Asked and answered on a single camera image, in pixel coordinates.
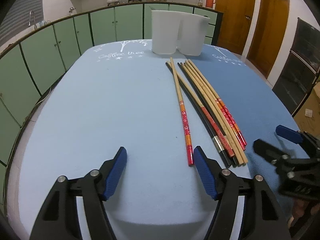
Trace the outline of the person's right hand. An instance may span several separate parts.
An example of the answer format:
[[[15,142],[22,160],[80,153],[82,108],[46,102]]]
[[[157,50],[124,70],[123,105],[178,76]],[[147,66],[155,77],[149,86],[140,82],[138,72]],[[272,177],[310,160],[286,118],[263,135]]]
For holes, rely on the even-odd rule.
[[[289,228],[293,226],[294,222],[296,222],[297,219],[299,219],[304,215],[304,212],[308,205],[309,205],[309,202],[306,202],[304,200],[300,200],[300,199],[294,200],[293,208],[292,208],[292,216],[287,223]]]

